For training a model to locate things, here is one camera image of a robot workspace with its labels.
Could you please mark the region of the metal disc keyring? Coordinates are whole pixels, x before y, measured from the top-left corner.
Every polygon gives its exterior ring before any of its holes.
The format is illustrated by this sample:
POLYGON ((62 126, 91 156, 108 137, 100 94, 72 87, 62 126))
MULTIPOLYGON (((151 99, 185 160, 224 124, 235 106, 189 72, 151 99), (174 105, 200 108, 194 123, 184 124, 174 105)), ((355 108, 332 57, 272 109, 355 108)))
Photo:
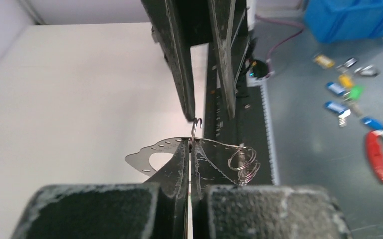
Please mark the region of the metal disc keyring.
POLYGON ((250 146, 240 146, 221 143, 212 139, 196 137, 198 126, 202 126, 202 118, 194 118, 191 135, 189 137, 173 137, 163 139, 153 145, 146 146, 137 153, 125 157, 131 167, 151 177, 158 170, 151 163, 150 158, 156 153, 174 154, 182 143, 187 146, 186 160, 191 162, 208 162, 212 168, 220 172, 235 185, 244 186, 252 181, 260 170, 257 152, 250 146))

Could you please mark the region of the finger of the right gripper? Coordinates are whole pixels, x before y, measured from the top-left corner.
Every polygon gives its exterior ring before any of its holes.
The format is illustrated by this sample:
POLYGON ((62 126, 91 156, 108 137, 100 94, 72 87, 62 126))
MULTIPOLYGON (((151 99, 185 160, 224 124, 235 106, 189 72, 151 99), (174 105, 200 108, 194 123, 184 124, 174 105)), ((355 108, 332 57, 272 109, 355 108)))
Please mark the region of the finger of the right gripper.
POLYGON ((167 57, 180 105, 188 122, 195 118, 190 46, 186 43, 175 0, 143 0, 142 5, 167 57))
POLYGON ((217 72, 222 88, 224 106, 229 119, 235 117, 235 90, 233 89, 233 69, 231 41, 233 18, 235 11, 234 0, 209 0, 209 16, 215 45, 217 72))

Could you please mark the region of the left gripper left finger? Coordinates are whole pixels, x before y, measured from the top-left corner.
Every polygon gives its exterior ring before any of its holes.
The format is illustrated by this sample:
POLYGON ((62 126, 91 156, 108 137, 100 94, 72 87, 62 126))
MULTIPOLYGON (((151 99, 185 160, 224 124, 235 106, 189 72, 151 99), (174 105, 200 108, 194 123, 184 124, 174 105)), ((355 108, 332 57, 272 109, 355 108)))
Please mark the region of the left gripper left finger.
POLYGON ((26 205, 14 239, 185 239, 189 144, 140 184, 54 184, 26 205))

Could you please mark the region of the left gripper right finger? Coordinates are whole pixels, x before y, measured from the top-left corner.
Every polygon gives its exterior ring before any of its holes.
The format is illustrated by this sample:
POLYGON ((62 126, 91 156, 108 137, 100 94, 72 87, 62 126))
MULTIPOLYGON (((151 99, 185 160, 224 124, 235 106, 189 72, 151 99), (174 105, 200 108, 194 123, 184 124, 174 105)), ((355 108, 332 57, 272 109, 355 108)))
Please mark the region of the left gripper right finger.
POLYGON ((192 159, 193 235, 196 239, 350 239, 335 198, 322 187, 203 184, 192 159))

